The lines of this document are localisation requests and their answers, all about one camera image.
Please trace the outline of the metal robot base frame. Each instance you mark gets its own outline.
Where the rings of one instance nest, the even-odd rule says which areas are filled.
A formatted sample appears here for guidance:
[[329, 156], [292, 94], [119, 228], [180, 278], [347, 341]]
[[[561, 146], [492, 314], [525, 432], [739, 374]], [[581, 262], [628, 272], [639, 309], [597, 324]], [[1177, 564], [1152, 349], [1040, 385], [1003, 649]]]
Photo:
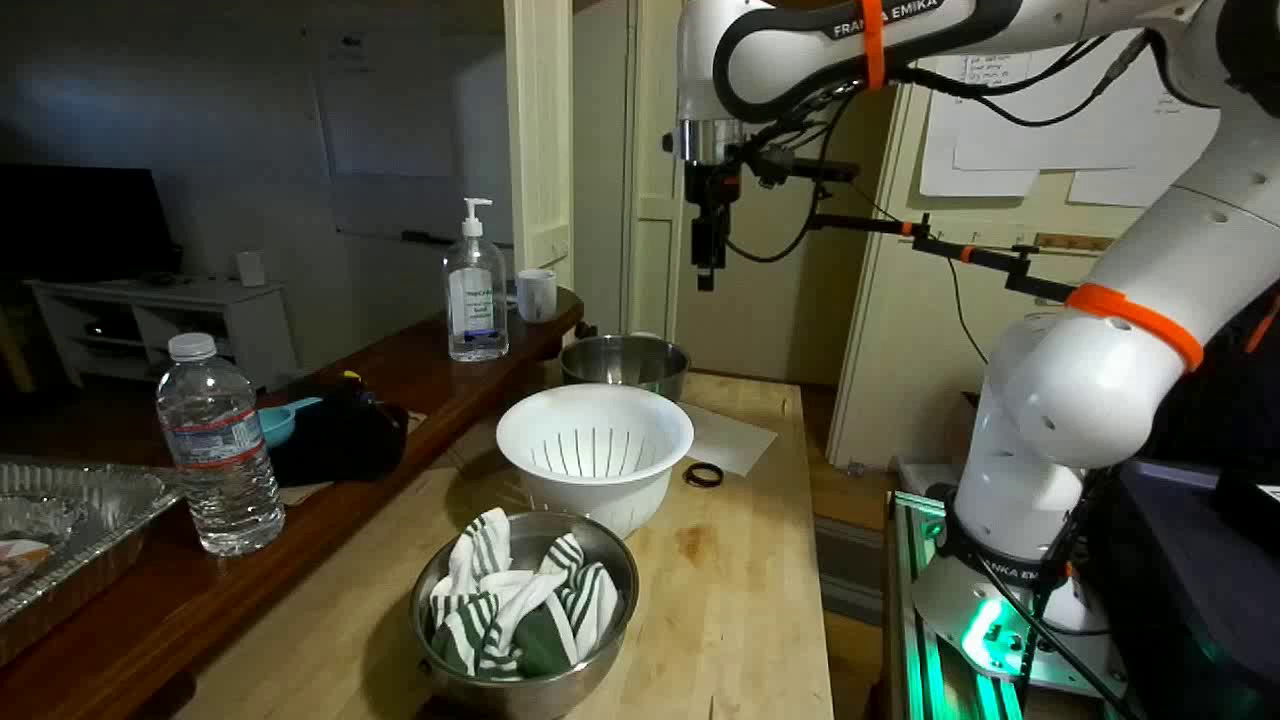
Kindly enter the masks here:
[[884, 532], [893, 720], [1145, 720], [1100, 629], [1056, 632], [1032, 595], [950, 550], [950, 508], [893, 493]]

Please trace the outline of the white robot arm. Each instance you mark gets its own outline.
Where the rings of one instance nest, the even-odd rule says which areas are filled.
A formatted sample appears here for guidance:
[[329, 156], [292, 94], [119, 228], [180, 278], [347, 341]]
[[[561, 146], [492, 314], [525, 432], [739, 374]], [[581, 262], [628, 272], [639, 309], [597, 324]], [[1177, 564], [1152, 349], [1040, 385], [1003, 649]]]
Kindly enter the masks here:
[[1183, 174], [1048, 314], [997, 342], [951, 516], [1008, 564], [1054, 550], [1093, 467], [1127, 460], [1203, 342], [1280, 278], [1280, 0], [683, 0], [678, 141], [697, 238], [767, 122], [838, 85], [884, 87], [950, 50], [1038, 50], [1141, 29], [1164, 87], [1220, 115]]

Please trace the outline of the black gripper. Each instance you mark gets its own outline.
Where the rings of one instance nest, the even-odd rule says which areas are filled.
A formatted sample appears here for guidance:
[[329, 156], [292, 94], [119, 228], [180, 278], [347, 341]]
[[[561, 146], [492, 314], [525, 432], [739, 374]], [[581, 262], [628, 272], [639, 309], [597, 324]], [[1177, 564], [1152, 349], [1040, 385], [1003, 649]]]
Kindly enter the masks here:
[[697, 208], [691, 217], [691, 267], [697, 288], [713, 290], [716, 272], [723, 267], [732, 205], [738, 205], [738, 166], [732, 165], [689, 165], [683, 166], [683, 199]]

